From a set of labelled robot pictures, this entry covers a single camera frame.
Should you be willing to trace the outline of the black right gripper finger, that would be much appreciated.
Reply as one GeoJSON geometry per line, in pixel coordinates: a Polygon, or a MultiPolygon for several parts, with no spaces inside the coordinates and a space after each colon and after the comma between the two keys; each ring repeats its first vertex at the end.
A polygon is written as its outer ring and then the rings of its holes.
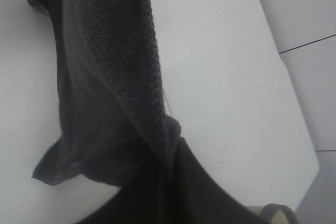
{"type": "Polygon", "coordinates": [[[81,223],[266,223],[222,190],[181,139],[171,176],[150,155],[135,176],[81,223]]]}

